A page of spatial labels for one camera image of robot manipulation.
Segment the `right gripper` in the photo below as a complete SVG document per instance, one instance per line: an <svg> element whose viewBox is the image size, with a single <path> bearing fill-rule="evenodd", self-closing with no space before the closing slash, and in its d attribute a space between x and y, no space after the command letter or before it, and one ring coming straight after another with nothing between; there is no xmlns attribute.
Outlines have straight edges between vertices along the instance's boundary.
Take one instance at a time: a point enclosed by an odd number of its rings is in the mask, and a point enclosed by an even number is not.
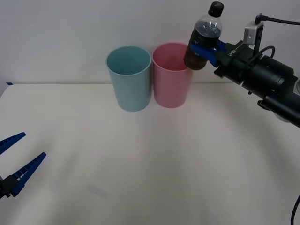
<svg viewBox="0 0 300 225"><path fill-rule="evenodd" d="M237 44L218 40L212 49L191 44L189 49L216 67L215 75L221 78L225 77L238 85L244 81L242 70L252 58L254 51L242 40Z"/></svg>

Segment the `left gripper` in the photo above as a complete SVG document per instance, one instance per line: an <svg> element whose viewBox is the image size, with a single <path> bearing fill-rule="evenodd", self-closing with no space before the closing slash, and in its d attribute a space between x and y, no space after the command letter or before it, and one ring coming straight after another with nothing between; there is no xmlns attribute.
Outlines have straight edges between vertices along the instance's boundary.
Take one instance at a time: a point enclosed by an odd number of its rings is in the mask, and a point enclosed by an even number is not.
<svg viewBox="0 0 300 225"><path fill-rule="evenodd" d="M25 137L26 134L24 132L13 135L9 138L0 141L0 155L8 150L12 145ZM39 165L42 163L44 158L46 157L46 153L42 152L24 167L9 175L5 179L0 178L0 198L7 197L9 198L11 195L16 197L20 191L24 188L26 182L33 175Z"/></svg>

